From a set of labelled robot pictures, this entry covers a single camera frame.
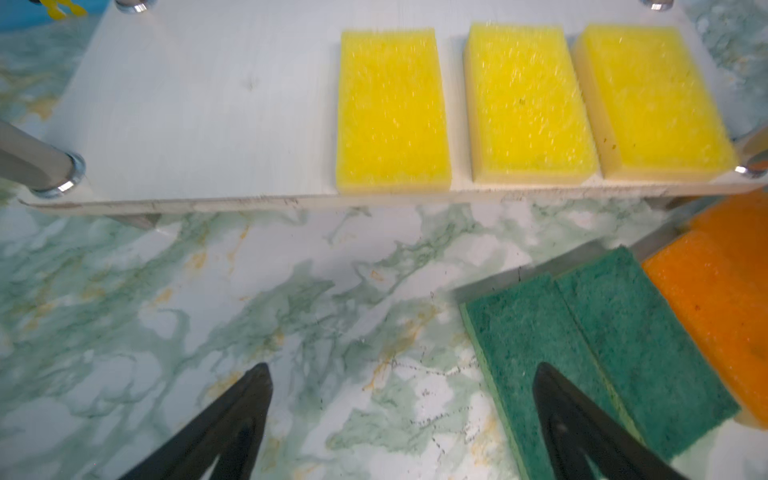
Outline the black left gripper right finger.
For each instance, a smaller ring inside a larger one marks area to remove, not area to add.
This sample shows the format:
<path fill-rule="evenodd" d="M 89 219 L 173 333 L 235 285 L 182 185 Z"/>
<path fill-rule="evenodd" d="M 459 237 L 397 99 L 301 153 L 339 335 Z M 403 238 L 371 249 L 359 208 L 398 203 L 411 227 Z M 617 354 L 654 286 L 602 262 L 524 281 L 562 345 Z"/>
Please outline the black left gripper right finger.
<path fill-rule="evenodd" d="M 681 479 L 547 362 L 538 365 L 533 397 L 557 479 Z"/>

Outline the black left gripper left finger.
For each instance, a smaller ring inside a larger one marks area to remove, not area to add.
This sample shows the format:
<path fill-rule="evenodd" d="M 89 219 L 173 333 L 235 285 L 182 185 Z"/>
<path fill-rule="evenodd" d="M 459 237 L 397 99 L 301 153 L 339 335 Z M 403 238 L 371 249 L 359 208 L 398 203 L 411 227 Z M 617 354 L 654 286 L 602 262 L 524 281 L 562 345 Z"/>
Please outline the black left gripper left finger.
<path fill-rule="evenodd" d="M 273 395 L 267 364 L 248 370 L 125 479 L 249 479 Z"/>

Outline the yellow sponge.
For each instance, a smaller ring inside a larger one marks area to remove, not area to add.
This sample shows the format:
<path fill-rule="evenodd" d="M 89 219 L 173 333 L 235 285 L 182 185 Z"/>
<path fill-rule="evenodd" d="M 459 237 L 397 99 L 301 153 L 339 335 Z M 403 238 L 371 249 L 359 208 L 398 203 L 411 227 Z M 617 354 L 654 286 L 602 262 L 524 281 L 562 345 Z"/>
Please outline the yellow sponge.
<path fill-rule="evenodd" d="M 564 31 L 475 23 L 464 49 L 476 184 L 581 184 L 598 155 Z"/>
<path fill-rule="evenodd" d="M 452 167 L 431 29 L 345 31 L 336 187 L 343 195 L 442 192 Z"/>
<path fill-rule="evenodd" d="M 589 25 L 571 53 L 604 178 L 708 182 L 737 166 L 676 28 Z"/>

